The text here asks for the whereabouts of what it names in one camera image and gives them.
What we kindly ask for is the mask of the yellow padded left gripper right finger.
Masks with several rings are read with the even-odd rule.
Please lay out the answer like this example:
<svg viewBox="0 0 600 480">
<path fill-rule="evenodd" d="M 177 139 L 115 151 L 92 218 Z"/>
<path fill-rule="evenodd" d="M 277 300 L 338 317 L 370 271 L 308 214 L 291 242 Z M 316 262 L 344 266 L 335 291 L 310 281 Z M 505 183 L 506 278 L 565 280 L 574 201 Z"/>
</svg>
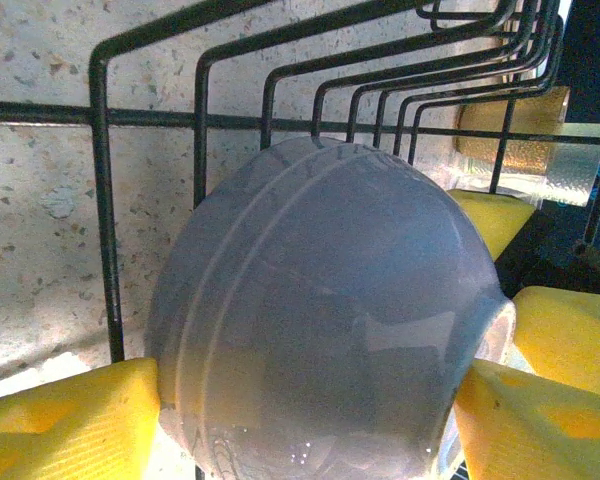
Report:
<svg viewBox="0 0 600 480">
<path fill-rule="evenodd" d="M 600 395 L 485 360 L 454 411 L 470 480 L 600 480 Z"/>
</svg>

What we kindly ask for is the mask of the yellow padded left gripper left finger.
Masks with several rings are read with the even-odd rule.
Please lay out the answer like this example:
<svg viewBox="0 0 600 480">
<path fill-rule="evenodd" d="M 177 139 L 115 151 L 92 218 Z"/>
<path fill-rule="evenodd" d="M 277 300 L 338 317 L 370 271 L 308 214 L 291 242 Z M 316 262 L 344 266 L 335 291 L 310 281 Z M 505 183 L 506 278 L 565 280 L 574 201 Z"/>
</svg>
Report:
<svg viewBox="0 0 600 480">
<path fill-rule="evenodd" d="M 0 398 L 0 480 L 142 480 L 160 400 L 150 358 Z"/>
</svg>

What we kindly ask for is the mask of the frosted pale green cup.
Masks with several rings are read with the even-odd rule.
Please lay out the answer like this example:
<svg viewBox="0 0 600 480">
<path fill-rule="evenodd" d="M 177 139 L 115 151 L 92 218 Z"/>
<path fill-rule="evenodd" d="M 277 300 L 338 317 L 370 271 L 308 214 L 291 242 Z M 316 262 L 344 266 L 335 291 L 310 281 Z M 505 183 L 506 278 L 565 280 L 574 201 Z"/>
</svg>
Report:
<svg viewBox="0 0 600 480">
<path fill-rule="evenodd" d="M 548 163 L 540 196 L 584 207 L 589 201 L 600 165 L 600 145 L 558 143 Z"/>
</svg>

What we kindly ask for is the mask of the amber glass cup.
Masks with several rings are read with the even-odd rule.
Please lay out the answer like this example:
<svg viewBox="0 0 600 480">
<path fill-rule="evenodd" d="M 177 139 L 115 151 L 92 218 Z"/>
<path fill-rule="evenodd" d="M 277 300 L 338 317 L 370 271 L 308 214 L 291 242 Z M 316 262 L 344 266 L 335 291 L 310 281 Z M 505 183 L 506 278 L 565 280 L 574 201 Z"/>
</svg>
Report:
<svg viewBox="0 0 600 480">
<path fill-rule="evenodd" d="M 564 123 L 567 87 L 554 87 L 542 96 L 518 99 L 510 124 L 512 133 L 534 135 L 558 134 Z M 468 104 L 462 107 L 458 120 L 461 130 L 498 132 L 504 123 L 506 101 Z M 492 164 L 496 159 L 499 141 L 492 138 L 458 136 L 456 150 L 476 161 Z M 511 140 L 506 143 L 502 169 L 523 174 L 543 175 L 553 155 L 554 147 L 548 142 Z"/>
</svg>

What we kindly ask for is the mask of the lavender glass bowl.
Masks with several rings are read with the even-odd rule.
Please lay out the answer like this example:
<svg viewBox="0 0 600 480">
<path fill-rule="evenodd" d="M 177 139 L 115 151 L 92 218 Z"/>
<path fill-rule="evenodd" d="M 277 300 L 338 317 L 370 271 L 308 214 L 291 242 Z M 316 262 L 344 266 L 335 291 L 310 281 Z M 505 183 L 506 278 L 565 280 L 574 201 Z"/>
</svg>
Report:
<svg viewBox="0 0 600 480">
<path fill-rule="evenodd" d="M 383 151 L 301 137 L 193 211 L 145 350 L 206 480 L 449 480 L 456 392 L 514 325 L 449 194 Z"/>
</svg>

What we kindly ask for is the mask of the black wire dish rack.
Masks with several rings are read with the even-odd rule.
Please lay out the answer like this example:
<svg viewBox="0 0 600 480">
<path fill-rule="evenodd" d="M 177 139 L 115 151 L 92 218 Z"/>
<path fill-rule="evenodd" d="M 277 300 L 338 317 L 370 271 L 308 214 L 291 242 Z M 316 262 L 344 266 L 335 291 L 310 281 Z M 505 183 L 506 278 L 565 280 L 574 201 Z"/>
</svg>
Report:
<svg viewBox="0 0 600 480">
<path fill-rule="evenodd" d="M 490 12 L 445 14 L 438 10 L 439 0 L 367 1 L 205 51 L 196 67 L 194 110 L 190 114 L 110 109 L 107 69 L 111 60 L 265 4 L 265 0 L 203 0 L 99 43 L 89 62 L 88 106 L 0 102 L 0 123 L 85 124 L 91 128 L 112 360 L 122 361 L 124 348 L 111 178 L 111 127 L 191 128 L 194 132 L 195 210 L 220 183 L 261 151 L 291 139 L 326 137 L 321 132 L 322 110 L 325 94 L 330 90 L 351 86 L 361 93 L 388 94 L 442 85 L 442 92 L 421 97 L 420 102 L 425 107 L 491 100 L 511 102 L 545 92 L 553 83 L 551 74 L 530 82 L 517 81 L 468 90 L 459 89 L 458 83 L 494 75 L 518 75 L 542 60 L 556 68 L 563 29 L 556 1 L 497 0 L 496 7 Z M 443 17 L 447 26 L 416 37 L 274 69 L 264 84 L 259 117 L 215 119 L 209 113 L 209 74 L 214 64 L 409 10 L 424 18 Z M 469 368 L 474 361 L 485 360 L 542 377 L 514 344 L 516 307 L 514 297 L 505 297 L 515 309 L 514 330 L 505 357 L 498 362 L 478 357 Z"/>
</svg>

